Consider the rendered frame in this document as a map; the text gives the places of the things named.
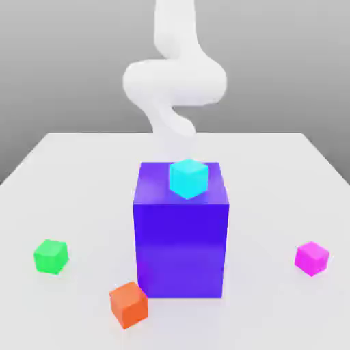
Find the small magenta cube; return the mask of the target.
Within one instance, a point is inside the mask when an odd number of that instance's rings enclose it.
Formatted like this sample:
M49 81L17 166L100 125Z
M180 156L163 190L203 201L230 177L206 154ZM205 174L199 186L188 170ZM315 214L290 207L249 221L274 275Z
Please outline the small magenta cube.
M327 268L329 255L327 249L314 241L309 241L297 248L295 266L312 277Z

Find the small cyan cube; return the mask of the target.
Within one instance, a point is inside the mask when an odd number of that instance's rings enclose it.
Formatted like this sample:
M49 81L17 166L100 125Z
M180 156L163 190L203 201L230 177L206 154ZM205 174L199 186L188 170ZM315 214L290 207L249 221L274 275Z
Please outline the small cyan cube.
M185 159L169 166L170 190L184 199L194 198L208 189L208 166Z

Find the small green cube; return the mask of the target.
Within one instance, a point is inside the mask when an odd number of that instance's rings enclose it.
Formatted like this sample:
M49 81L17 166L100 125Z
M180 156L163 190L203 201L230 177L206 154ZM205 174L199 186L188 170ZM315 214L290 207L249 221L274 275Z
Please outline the small green cube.
M68 246L63 241L45 239L34 251L37 271L58 275L69 260Z

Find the large purple box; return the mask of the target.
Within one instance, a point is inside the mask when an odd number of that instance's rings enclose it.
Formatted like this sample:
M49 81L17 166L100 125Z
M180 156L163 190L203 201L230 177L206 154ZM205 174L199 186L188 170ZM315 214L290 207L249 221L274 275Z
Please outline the large purple box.
M169 188L169 163L143 162L133 200L137 281L149 298L220 298L229 200L218 163L208 189L184 199Z

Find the small orange cube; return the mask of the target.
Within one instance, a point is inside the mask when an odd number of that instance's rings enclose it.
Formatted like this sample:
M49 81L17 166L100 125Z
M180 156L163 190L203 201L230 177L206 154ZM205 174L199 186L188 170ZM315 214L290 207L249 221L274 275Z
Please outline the small orange cube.
M123 329L148 317L148 298L135 282L114 289L109 298L111 311Z

